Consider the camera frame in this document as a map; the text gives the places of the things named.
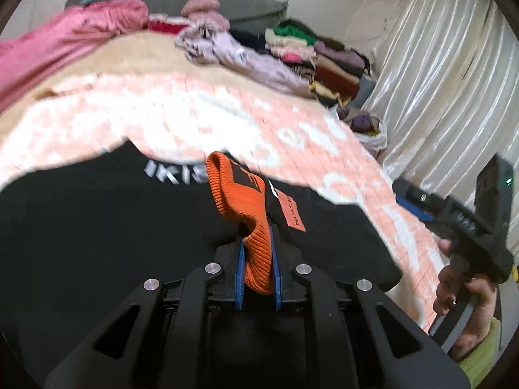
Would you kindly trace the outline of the pink satin duvet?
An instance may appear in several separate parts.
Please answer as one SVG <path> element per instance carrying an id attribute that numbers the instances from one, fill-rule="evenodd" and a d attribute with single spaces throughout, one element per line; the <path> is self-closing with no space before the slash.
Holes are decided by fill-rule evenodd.
<path id="1" fill-rule="evenodd" d="M 70 6 L 44 25 L 1 43 L 1 110 L 25 92 L 106 41 L 147 26 L 142 0 L 105 0 Z"/>

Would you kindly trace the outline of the peach and white fleece blanket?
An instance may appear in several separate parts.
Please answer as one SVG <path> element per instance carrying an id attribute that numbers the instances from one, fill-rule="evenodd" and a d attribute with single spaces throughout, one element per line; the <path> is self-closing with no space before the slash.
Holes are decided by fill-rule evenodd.
<path id="1" fill-rule="evenodd" d="M 433 236 L 397 205 L 392 180 L 353 132 L 319 105 L 179 72 L 49 80 L 1 116 L 1 181 L 99 155 L 124 139 L 178 162 L 226 150 L 251 170 L 358 205 L 403 272 L 392 299 L 430 327 L 442 268 Z"/>

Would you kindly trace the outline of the red cloth by headboard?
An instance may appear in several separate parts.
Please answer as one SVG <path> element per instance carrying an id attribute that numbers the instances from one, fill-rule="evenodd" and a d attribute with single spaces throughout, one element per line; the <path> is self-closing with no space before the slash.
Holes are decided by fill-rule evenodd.
<path id="1" fill-rule="evenodd" d="M 191 22 L 187 18 L 169 17 L 162 13 L 151 14 L 148 21 L 148 29 L 151 32 L 165 33 L 174 36 L 178 35 L 190 25 Z"/>

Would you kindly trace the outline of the pink fuzzy plush item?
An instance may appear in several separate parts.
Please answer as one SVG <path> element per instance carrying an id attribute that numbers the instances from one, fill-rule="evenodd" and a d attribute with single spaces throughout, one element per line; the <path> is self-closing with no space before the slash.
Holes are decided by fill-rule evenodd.
<path id="1" fill-rule="evenodd" d="M 219 12 L 218 0 L 187 0 L 180 14 L 191 21 L 209 20 L 217 25 L 220 31 L 228 31 L 231 22 Z"/>

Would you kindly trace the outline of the cream satin curtain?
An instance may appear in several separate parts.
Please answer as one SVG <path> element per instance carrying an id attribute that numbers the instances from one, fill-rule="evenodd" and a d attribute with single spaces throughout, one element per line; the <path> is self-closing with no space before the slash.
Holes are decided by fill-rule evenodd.
<path id="1" fill-rule="evenodd" d="M 518 41 L 493 0 L 402 0 L 373 56 L 390 177 L 472 204 L 494 155 L 517 163 Z"/>

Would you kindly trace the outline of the beige bed sheet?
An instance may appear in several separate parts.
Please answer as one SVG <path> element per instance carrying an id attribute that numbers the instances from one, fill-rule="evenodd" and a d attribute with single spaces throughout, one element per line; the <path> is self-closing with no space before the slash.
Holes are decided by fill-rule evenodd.
<path id="1" fill-rule="evenodd" d="M 216 65 L 200 66 L 188 62 L 170 35 L 149 31 L 120 35 L 26 90 L 1 113 L 1 139 L 7 138 L 40 96 L 50 93 L 53 87 L 69 78 L 148 73 L 183 73 L 207 83 L 220 84 L 225 82 L 226 70 Z"/>

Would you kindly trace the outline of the black sweater with orange cuffs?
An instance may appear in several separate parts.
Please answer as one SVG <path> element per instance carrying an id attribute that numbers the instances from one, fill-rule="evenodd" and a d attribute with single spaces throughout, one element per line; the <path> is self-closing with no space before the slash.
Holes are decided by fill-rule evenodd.
<path id="1" fill-rule="evenodd" d="M 185 277 L 233 243 L 205 166 L 131 142 L 1 193 L 1 330 L 36 384 L 148 278 Z"/>

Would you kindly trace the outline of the stack of folded clothes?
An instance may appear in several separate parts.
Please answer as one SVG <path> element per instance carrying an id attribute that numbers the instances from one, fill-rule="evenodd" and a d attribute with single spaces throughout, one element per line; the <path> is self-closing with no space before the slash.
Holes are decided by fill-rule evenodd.
<path id="1" fill-rule="evenodd" d="M 310 83 L 310 93 L 327 108 L 352 105 L 362 108 L 376 81 L 369 59 L 340 41 L 313 32 L 288 18 L 262 32 L 231 28 L 231 36 L 258 53 L 280 60 Z"/>

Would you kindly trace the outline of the lilac crumpled garment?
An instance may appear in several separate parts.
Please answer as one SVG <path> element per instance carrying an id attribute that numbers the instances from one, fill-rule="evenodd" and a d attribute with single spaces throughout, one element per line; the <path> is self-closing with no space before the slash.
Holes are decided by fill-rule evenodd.
<path id="1" fill-rule="evenodd" d="M 176 45 L 194 64 L 220 64 L 276 91 L 312 99 L 310 82 L 269 54 L 242 46 L 229 32 L 209 21 L 182 30 Z"/>

